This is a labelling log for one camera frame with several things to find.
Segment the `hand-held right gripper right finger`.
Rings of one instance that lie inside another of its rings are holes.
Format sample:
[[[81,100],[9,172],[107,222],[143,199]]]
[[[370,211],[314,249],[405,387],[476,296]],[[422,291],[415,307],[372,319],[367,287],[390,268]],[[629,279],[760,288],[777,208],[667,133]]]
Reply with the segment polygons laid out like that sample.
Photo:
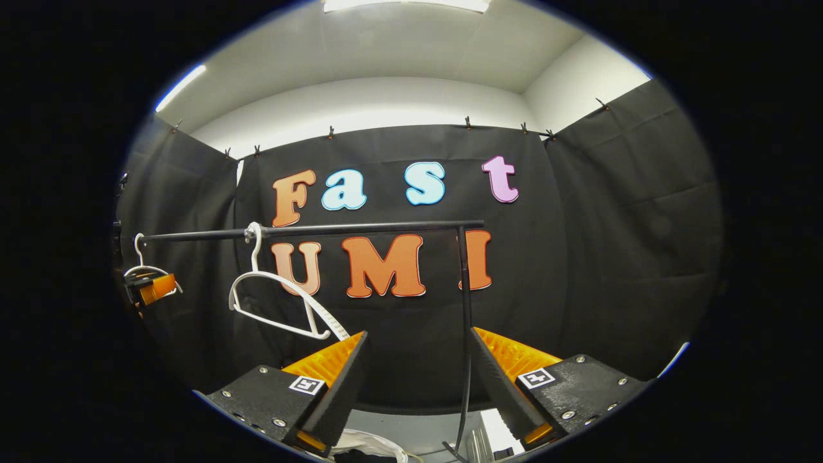
[[[582,433],[647,388],[591,355],[561,359],[479,327],[469,339],[486,393],[527,451]]]

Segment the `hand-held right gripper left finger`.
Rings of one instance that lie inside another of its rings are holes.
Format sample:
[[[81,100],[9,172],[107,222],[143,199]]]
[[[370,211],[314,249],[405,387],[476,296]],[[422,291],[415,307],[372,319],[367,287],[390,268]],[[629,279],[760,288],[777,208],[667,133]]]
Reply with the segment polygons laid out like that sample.
[[[370,337],[361,331],[283,369],[259,365],[206,394],[206,404],[277,444],[327,457],[365,380]]]

